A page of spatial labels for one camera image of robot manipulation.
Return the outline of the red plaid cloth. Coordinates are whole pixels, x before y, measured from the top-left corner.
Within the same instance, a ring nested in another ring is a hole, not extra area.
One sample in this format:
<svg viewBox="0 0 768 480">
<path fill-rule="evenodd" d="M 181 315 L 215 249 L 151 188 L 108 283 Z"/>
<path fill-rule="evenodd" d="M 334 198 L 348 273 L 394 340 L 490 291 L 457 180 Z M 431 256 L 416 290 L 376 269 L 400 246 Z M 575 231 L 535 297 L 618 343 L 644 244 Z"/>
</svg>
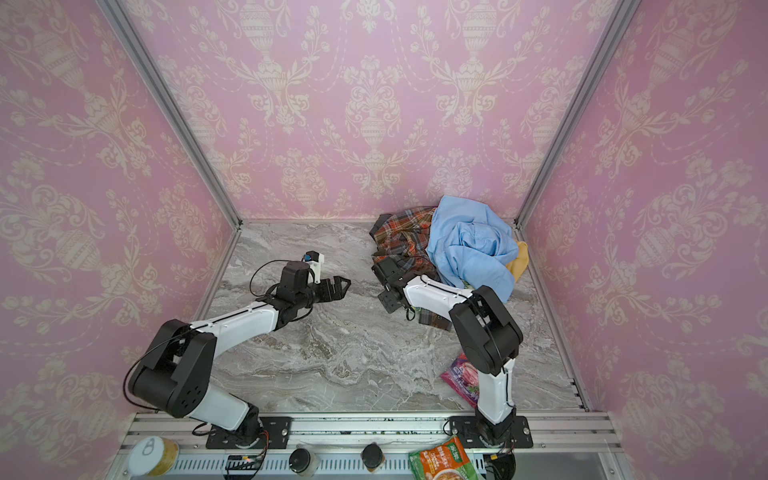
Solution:
<svg viewBox="0 0 768 480">
<path fill-rule="evenodd" d="M 397 269 L 401 274 L 425 275 L 440 282 L 440 275 L 427 253 L 435 207 L 413 207 L 393 214 L 382 214 L 369 231 L 377 250 L 372 255 L 372 270 L 381 279 L 377 265 L 385 263 L 385 272 Z"/>
</svg>

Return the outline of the light blue cloth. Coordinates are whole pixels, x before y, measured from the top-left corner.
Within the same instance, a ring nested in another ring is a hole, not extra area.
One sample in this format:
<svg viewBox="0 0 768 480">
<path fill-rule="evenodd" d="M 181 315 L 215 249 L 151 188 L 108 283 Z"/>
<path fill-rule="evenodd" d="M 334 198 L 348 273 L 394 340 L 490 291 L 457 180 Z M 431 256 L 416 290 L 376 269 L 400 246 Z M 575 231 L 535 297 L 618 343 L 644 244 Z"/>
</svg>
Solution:
<svg viewBox="0 0 768 480">
<path fill-rule="evenodd" d="M 511 297 L 516 279 L 507 265 L 519 256 L 512 228 L 489 206 L 445 195 L 434 210 L 426 248 L 447 285 L 490 287 L 501 301 Z"/>
</svg>

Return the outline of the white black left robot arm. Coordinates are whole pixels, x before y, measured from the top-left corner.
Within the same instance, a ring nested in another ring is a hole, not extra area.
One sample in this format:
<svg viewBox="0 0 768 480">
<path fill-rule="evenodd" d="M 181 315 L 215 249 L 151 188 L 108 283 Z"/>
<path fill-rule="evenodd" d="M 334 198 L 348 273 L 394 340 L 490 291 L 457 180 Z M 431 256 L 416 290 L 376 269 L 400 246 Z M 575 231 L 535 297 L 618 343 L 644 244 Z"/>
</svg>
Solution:
<svg viewBox="0 0 768 480">
<path fill-rule="evenodd" d="M 300 261 L 286 261 L 279 282 L 245 307 L 208 320 L 166 321 L 129 368 L 125 399 L 208 423 L 253 444 L 263 430 L 259 408 L 211 383 L 214 361 L 247 340 L 306 318 L 317 304 L 344 299 L 351 281 L 323 278 L 321 270 L 322 256 L 311 251 Z"/>
</svg>

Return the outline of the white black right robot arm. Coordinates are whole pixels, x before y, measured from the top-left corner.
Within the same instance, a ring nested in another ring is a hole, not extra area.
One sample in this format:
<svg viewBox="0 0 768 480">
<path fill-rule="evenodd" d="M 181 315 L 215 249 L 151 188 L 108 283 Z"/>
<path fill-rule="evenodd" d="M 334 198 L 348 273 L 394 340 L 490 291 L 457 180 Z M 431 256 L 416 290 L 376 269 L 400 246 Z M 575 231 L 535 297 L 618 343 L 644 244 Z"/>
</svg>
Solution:
<svg viewBox="0 0 768 480">
<path fill-rule="evenodd" d="M 521 448 L 529 441 L 527 425 L 517 415 L 511 378 L 522 330 L 488 286 L 476 290 L 445 285 L 406 272 L 387 258 L 372 267 L 384 288 L 380 302 L 392 313 L 399 308 L 429 311 L 451 321 L 464 355 L 478 371 L 476 429 L 491 446 Z"/>
</svg>

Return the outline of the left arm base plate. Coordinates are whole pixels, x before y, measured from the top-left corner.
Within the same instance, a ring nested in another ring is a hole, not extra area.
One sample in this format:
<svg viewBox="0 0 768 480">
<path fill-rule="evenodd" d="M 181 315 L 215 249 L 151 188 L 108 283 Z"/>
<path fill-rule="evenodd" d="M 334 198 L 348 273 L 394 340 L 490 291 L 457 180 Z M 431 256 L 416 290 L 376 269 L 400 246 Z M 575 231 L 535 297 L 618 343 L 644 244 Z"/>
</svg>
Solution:
<svg viewBox="0 0 768 480">
<path fill-rule="evenodd" d="M 206 448 L 223 449 L 285 449 L 290 439 L 293 419 L 288 416 L 267 416 L 246 420 L 237 430 L 230 432 L 213 426 L 206 440 Z"/>
</svg>

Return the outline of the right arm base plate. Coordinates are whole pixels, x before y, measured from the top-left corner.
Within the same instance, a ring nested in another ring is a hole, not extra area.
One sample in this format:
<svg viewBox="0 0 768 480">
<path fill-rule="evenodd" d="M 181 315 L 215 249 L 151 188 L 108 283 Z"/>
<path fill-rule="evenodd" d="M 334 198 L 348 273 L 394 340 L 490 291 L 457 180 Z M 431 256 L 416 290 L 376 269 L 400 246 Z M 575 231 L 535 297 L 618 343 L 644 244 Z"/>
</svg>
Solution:
<svg viewBox="0 0 768 480">
<path fill-rule="evenodd" d="M 523 416 L 511 415 L 498 424 L 492 424 L 483 416 L 451 416 L 447 427 L 469 449 L 529 449 L 534 446 L 528 419 Z"/>
</svg>

